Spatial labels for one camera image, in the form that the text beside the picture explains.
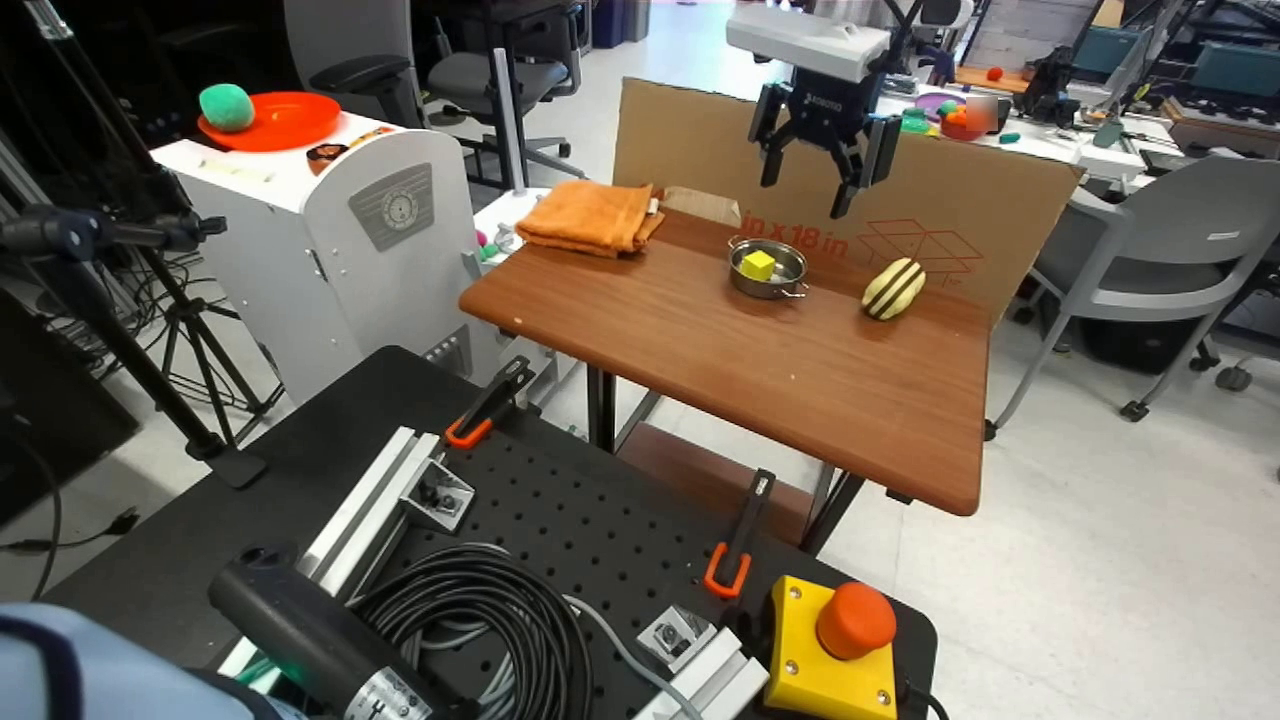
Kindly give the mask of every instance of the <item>orange cloth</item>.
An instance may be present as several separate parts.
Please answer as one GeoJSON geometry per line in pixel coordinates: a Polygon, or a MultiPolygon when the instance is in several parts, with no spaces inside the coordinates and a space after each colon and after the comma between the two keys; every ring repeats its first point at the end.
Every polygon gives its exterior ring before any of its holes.
{"type": "Polygon", "coordinates": [[[593,255],[632,255],[656,230],[662,213],[649,213],[651,189],[558,182],[517,230],[536,246],[572,246],[593,255]]]}

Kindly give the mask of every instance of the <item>black cable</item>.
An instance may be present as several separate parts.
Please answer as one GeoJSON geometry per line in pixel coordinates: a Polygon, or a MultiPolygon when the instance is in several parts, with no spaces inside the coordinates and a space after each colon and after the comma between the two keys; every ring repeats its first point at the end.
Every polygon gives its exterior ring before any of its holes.
{"type": "Polygon", "coordinates": [[[938,720],[951,720],[946,698],[927,696],[927,707],[938,711],[938,720]]]}
{"type": "Polygon", "coordinates": [[[55,544],[66,538],[66,489],[55,484],[55,473],[45,465],[45,457],[20,431],[10,431],[10,417],[0,417],[0,438],[10,438],[12,446],[20,446],[31,458],[37,476],[50,484],[50,495],[51,495],[51,521],[50,521],[51,547],[50,547],[42,578],[31,586],[31,600],[42,600],[50,586],[51,562],[55,562],[55,544]]]}
{"type": "Polygon", "coordinates": [[[951,720],[946,698],[938,698],[931,692],[919,692],[919,689],[900,689],[906,705],[926,705],[938,720],[951,720]]]}
{"type": "Polygon", "coordinates": [[[51,551],[51,547],[84,547],[84,544],[103,538],[103,535],[128,535],[137,521],[141,521],[137,508],[126,508],[126,512],[119,512],[110,529],[101,529],[101,532],[87,532],[87,535],[77,535],[77,538],[62,538],[62,544],[50,538],[50,535],[27,535],[27,538],[0,544],[0,551],[26,554],[26,551],[51,551]]]}
{"type": "Polygon", "coordinates": [[[513,655],[513,689],[486,714],[593,714],[593,669],[576,614],[543,578],[492,547],[427,554],[357,594],[352,613],[400,645],[400,653],[486,623],[513,655]]]}

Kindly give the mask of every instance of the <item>table leg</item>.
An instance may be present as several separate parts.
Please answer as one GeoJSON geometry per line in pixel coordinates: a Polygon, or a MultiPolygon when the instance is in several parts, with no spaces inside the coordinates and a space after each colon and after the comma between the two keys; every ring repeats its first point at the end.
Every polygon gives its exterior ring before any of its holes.
{"type": "Polygon", "coordinates": [[[839,467],[824,465],[817,473],[814,495],[807,495],[807,521],[817,521],[817,512],[827,505],[833,489],[838,489],[839,467]]]}
{"type": "Polygon", "coordinates": [[[501,151],[501,172],[505,189],[517,195],[529,189],[529,155],[525,155],[525,115],[519,115],[519,95],[517,95],[517,73],[509,47],[487,47],[487,74],[496,80],[492,90],[492,115],[496,115],[496,151],[501,151]]]}
{"type": "Polygon", "coordinates": [[[838,473],[833,492],[824,495],[824,505],[807,521],[801,551],[817,554],[827,544],[827,535],[838,532],[839,517],[848,512],[848,505],[858,498],[861,489],[863,489],[861,476],[838,473]]]}
{"type": "Polygon", "coordinates": [[[590,365],[590,438],[612,452],[618,379],[590,365]]]}

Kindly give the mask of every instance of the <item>green ball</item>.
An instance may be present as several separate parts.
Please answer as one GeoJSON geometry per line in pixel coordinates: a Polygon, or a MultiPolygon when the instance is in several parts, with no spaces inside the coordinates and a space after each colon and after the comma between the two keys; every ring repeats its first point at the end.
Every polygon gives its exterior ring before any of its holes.
{"type": "Polygon", "coordinates": [[[200,115],[222,131],[246,131],[255,118],[251,95],[240,83],[209,83],[200,90],[200,115]]]}

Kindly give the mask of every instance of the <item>red button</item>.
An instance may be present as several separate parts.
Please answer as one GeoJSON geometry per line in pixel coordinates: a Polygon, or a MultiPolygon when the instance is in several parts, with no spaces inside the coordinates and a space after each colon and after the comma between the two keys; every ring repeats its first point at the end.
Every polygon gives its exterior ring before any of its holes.
{"type": "Polygon", "coordinates": [[[892,604],[869,584],[839,584],[827,607],[817,614],[817,639],[838,659],[858,659],[874,647],[892,645],[892,604]]]}

